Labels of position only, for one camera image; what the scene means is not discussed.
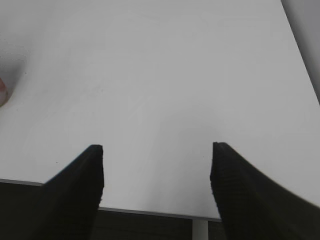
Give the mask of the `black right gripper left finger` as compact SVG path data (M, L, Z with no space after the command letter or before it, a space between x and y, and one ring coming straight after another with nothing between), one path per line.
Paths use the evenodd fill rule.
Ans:
M31 240L88 240L104 188L103 147L93 144L31 198Z

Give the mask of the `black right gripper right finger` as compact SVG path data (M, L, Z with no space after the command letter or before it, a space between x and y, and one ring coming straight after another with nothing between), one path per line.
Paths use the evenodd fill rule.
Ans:
M225 142L212 144L210 185L229 240L318 240L320 209Z

